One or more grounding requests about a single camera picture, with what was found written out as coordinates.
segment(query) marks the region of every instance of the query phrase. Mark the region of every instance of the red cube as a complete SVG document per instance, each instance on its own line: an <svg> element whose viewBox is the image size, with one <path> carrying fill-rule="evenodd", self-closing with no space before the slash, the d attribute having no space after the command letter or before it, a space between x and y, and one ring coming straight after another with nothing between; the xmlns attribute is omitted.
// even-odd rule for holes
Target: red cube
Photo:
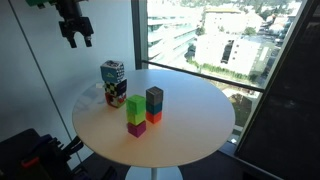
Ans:
<svg viewBox="0 0 320 180"><path fill-rule="evenodd" d="M105 93L105 97L106 97L107 103L110 106L113 106L115 108L119 108L125 104L127 95L126 95L126 93L123 93L119 96L113 96L110 93Z"/></svg>
<svg viewBox="0 0 320 180"><path fill-rule="evenodd" d="M158 112L157 114L153 115L150 112L146 112L146 119L150 121L152 124L159 122L162 118L162 111Z"/></svg>

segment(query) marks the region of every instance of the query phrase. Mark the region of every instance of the blue cube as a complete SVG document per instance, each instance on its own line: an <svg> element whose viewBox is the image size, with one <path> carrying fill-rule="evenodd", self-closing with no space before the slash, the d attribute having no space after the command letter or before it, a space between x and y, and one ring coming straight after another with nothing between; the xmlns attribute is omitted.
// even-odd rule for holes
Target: blue cube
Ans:
<svg viewBox="0 0 320 180"><path fill-rule="evenodd" d="M150 104L148 101L146 101L146 110L150 114L156 115L157 113L162 111L162 102L156 105L153 105L153 104Z"/></svg>
<svg viewBox="0 0 320 180"><path fill-rule="evenodd" d="M106 61L100 66L103 81L119 83L124 77L124 66L120 61Z"/></svg>

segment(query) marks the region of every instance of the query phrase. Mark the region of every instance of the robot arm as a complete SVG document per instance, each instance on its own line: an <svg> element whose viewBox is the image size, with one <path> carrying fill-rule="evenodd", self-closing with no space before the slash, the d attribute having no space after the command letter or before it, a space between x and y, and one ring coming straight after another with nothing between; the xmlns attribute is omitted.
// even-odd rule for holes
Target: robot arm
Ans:
<svg viewBox="0 0 320 180"><path fill-rule="evenodd" d="M59 22L61 34L67 38L71 47L76 48L74 34L80 32L87 47L91 47L91 35L93 29L88 17L82 17L79 2L81 0L26 0L29 6L37 5L40 9L44 8L44 3L49 2L55 5L60 16L64 21Z"/></svg>

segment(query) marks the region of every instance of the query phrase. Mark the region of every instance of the rooftop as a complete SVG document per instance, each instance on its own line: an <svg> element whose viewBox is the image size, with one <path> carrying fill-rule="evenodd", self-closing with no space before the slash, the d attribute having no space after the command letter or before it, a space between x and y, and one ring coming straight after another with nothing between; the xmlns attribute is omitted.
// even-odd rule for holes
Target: rooftop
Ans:
<svg viewBox="0 0 320 180"><path fill-rule="evenodd" d="M240 14L241 11L239 11L236 8L208 8L208 9L206 9L206 13L237 13L237 14Z"/></svg>

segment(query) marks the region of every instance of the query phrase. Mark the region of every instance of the table base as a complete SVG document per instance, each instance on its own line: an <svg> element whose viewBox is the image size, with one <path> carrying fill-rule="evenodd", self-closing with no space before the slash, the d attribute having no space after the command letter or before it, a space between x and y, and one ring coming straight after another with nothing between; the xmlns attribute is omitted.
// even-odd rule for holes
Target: table base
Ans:
<svg viewBox="0 0 320 180"><path fill-rule="evenodd" d="M156 176L152 178L151 168L131 166L126 180L182 180L182 174L177 166L168 168L156 168Z"/></svg>

